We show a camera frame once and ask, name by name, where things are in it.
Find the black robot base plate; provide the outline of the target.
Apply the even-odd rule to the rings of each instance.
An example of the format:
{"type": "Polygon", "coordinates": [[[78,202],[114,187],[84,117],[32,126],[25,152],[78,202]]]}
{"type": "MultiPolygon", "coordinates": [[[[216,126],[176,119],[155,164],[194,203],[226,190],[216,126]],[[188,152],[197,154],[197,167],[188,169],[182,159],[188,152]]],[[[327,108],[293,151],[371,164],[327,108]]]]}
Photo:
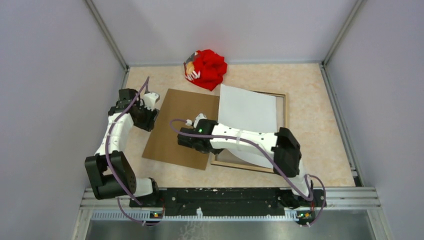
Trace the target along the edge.
{"type": "Polygon", "coordinates": [[[166,217],[262,217],[282,216],[289,210],[316,210],[326,206],[324,191],[315,189],[313,201],[293,195],[289,188],[224,187],[155,189],[153,193],[131,200],[132,209],[158,208],[166,217]]]}

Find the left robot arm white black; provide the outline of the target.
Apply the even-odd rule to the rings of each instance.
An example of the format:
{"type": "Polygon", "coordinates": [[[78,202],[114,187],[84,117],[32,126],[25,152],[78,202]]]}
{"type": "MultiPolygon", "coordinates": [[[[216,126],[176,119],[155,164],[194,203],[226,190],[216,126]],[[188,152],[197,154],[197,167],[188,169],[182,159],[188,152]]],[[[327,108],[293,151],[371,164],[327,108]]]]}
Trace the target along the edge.
{"type": "Polygon", "coordinates": [[[119,90],[119,99],[108,111],[108,124],[101,144],[93,156],[84,161],[87,176],[96,199],[129,196],[147,206],[160,202],[160,193],[153,178],[137,178],[124,150],[133,127],[146,132],[154,129],[159,110],[155,107],[160,95],[135,89],[119,90]]]}

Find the landscape photo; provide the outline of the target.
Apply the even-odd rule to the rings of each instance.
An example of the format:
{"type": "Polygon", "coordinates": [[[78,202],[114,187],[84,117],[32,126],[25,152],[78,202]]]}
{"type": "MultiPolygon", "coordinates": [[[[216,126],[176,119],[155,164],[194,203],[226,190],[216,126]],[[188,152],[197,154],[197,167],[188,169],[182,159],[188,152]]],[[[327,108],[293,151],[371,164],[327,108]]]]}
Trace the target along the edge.
{"type": "Polygon", "coordinates": [[[241,130],[275,133],[278,130],[277,98],[222,84],[217,121],[241,130]]]}

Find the wooden picture frame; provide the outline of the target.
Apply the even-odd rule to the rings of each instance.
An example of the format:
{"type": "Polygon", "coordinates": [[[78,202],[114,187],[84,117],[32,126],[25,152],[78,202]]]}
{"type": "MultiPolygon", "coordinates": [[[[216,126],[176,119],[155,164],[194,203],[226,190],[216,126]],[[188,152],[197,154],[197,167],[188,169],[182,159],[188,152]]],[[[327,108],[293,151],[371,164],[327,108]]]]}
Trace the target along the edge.
{"type": "MultiPolygon", "coordinates": [[[[276,97],[277,108],[277,131],[280,127],[288,126],[286,111],[288,107],[287,95],[285,93],[271,93],[263,91],[252,91],[255,93],[266,94],[276,97]]],[[[255,172],[272,173],[271,163],[262,155],[258,156],[252,153],[237,153],[231,150],[223,150],[220,154],[211,158],[211,165],[250,170],[255,172]]]]}

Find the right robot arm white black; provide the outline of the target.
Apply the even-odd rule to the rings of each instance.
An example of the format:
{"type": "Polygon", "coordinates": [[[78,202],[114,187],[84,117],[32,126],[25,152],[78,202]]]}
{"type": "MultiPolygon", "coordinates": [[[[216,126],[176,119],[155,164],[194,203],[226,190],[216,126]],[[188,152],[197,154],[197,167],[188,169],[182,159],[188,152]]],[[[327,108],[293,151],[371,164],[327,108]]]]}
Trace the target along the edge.
{"type": "Polygon", "coordinates": [[[254,132],[207,118],[197,121],[173,119],[169,125],[177,133],[180,146],[204,154],[218,155],[223,150],[235,150],[265,158],[273,173],[289,184],[297,205],[307,206],[314,200],[312,176],[306,173],[300,144],[288,128],[254,132]]]}

